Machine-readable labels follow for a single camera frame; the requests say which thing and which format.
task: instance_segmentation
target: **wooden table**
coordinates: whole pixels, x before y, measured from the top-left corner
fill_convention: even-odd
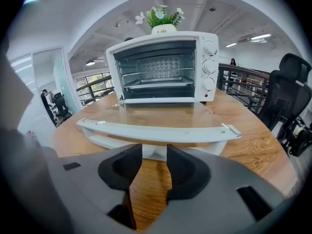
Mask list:
[[[60,125],[52,144],[59,157],[91,154],[105,149],[89,142],[76,122],[92,117],[100,110],[118,103],[115,93],[87,106]],[[236,160],[269,181],[287,195],[297,182],[297,175],[286,153],[269,129],[246,107],[217,90],[208,102],[227,124],[242,133],[242,138],[227,142],[221,156]],[[144,159],[135,177],[130,195],[138,231],[147,229],[166,207],[166,194],[171,189],[171,176],[165,162]]]

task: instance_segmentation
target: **black hair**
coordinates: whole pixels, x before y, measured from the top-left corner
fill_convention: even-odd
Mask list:
[[[234,58],[232,58],[231,59],[231,63],[230,63],[230,65],[234,65],[234,66],[236,66],[236,62],[235,62],[235,59]]]
[[[132,40],[132,39],[134,39],[134,38],[133,37],[128,37],[128,38],[125,39],[125,41],[129,41],[129,40]]]

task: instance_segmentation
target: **white knob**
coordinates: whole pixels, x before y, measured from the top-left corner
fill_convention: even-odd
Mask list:
[[[213,55],[216,52],[216,46],[213,41],[206,41],[203,44],[203,49],[208,55]]]
[[[208,77],[203,80],[202,85],[204,86],[204,88],[210,91],[215,88],[215,81],[212,78]]]
[[[215,61],[213,60],[205,60],[203,63],[203,70],[206,74],[211,74],[216,69]]]

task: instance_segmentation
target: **white flower pot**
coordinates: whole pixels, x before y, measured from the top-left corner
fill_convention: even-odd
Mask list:
[[[163,24],[163,25],[155,26],[152,29],[152,35],[159,34],[159,33],[167,33],[167,32],[176,32],[176,27],[173,24]]]

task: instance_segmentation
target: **potted plant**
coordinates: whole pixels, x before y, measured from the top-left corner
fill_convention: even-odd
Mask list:
[[[151,11],[146,12],[146,17],[141,12],[140,16],[136,16],[136,24],[142,24],[146,20],[152,28],[152,34],[176,31],[181,19],[184,19],[184,12],[177,8],[173,15],[168,15],[167,7],[167,5],[161,5],[158,9],[153,7]]]

